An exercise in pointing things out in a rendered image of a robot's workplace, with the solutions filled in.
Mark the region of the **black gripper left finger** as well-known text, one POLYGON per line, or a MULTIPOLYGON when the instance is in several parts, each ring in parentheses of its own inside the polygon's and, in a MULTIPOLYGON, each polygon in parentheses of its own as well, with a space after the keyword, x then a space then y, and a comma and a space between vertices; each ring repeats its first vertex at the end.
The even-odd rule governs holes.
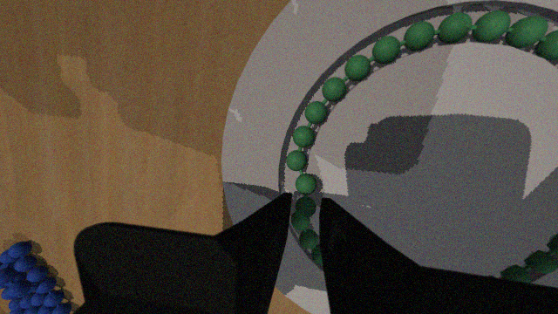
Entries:
POLYGON ((84 300, 100 293, 209 311, 268 314, 289 230, 283 193, 216 235, 102 222, 74 257, 84 300))

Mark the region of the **grey round bead board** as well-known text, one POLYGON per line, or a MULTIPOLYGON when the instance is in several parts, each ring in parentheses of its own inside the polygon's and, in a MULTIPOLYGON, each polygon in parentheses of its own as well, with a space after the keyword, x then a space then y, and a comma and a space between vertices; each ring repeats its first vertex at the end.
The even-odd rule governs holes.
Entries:
MULTIPOLYGON (((511 27, 543 17, 558 31, 558 0, 290 0, 254 48, 231 100, 221 170, 234 225, 283 193, 289 230, 275 287, 310 314, 330 314, 323 265, 291 224, 299 171, 293 133, 323 84, 344 79, 349 58, 371 58, 383 37, 404 41, 417 22, 437 31, 454 13, 473 25, 501 10, 511 27)), ((331 198, 421 267, 502 278, 524 268, 558 234, 558 59, 491 42, 472 31, 422 51, 400 46, 367 78, 347 80, 302 152, 316 179, 307 229, 319 241, 322 198, 331 198)))

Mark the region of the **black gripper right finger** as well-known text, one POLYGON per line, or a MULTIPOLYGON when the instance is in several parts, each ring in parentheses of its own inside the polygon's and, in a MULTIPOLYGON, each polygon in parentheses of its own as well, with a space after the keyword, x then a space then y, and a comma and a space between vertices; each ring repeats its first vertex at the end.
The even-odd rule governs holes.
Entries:
POLYGON ((330 314, 558 314, 558 288, 421 267, 331 198, 319 241, 330 314))

